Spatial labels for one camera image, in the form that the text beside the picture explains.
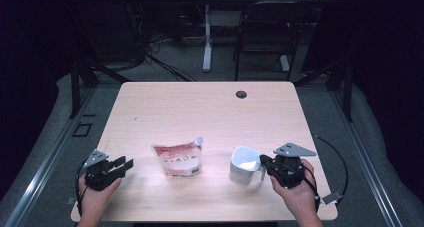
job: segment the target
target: background table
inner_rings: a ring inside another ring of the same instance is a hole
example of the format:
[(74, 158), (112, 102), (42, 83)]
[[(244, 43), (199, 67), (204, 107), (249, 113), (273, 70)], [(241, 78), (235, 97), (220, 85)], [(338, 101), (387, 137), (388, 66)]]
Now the background table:
[[(240, 99), (237, 91), (245, 91)], [(202, 168), (191, 179), (166, 177), (153, 144), (176, 145), (204, 138)], [(269, 177), (248, 186), (232, 182), (230, 158), (238, 146), (274, 156), (293, 142), (316, 151), (296, 90), (289, 82), (125, 83), (100, 139), (109, 160), (134, 159), (112, 197), (104, 221), (229, 222), (294, 219)], [(330, 193), (318, 156), (318, 191)], [(76, 208), (72, 219), (79, 220)], [(323, 220), (336, 218), (333, 204), (321, 205)]]

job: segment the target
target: chair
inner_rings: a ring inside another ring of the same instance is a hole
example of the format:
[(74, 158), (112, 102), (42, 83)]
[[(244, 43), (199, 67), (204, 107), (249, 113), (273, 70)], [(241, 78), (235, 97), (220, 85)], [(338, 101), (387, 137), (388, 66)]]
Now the chair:
[(290, 79), (297, 46), (311, 9), (302, 3), (259, 1), (248, 5), (240, 16), (239, 34), (234, 49), (235, 80), (238, 80), (240, 53), (251, 55), (289, 55), (286, 80)]

